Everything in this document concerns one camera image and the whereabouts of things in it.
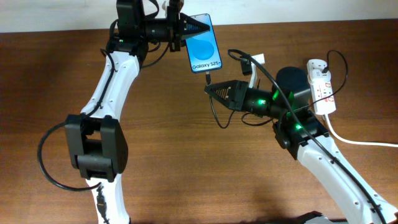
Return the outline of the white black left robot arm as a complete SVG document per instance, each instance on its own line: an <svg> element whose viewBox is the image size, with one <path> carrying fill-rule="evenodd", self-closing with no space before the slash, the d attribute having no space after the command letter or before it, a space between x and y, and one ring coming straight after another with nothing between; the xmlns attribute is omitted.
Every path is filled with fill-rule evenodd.
<svg viewBox="0 0 398 224"><path fill-rule="evenodd" d="M142 1L117 1L118 18L109 28L102 54L103 74L79 115L68 115L65 132L72 167L79 170L95 201L99 223L130 223L124 205L122 173L128 146L120 125L129 89L149 52L149 44L166 43L179 51L187 38L205 33L210 26L180 10L183 1L169 1L166 15L145 14Z"/></svg>

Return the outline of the white power strip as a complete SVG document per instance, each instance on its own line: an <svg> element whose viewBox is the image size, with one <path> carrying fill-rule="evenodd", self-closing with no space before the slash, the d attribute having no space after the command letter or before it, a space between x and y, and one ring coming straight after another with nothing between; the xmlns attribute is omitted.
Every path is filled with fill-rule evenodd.
<svg viewBox="0 0 398 224"><path fill-rule="evenodd" d="M307 71L319 69L326 69L327 63L324 60L320 59L311 59L307 62ZM336 111L335 99L333 94L333 90L330 82L320 82L314 85L310 84L310 89L312 93L312 100L315 103L313 105L315 113L317 115L325 115L330 114Z"/></svg>

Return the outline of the blue Galaxy smartphone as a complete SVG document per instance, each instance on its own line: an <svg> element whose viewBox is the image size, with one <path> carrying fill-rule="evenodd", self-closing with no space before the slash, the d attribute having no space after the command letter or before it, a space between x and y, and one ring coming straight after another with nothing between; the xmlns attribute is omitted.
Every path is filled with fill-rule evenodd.
<svg viewBox="0 0 398 224"><path fill-rule="evenodd" d="M186 40L191 71L193 73L201 73L221 69L221 56L210 15L199 14L192 17L209 25L210 30Z"/></svg>

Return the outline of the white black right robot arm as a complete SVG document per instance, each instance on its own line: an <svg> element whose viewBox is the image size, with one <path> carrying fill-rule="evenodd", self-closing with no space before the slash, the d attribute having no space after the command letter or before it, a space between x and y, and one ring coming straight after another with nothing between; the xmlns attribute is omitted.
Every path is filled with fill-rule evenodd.
<svg viewBox="0 0 398 224"><path fill-rule="evenodd" d="M207 85L205 93L230 110L276 119L272 128L279 146L318 179L349 223L397 223L397 207L358 174L307 109L311 89L302 69L280 69L271 91L230 80Z"/></svg>

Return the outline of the white USB charger plug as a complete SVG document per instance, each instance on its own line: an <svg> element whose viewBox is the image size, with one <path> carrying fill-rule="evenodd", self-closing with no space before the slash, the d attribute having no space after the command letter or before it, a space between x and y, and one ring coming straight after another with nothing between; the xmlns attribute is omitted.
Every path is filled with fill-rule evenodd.
<svg viewBox="0 0 398 224"><path fill-rule="evenodd" d="M316 83L320 83L320 82L330 82L331 81L331 73L330 71L327 71L325 73L323 73L323 70L319 70L319 69L314 69L314 70L309 70L308 71L308 82L311 85L314 85Z"/></svg>

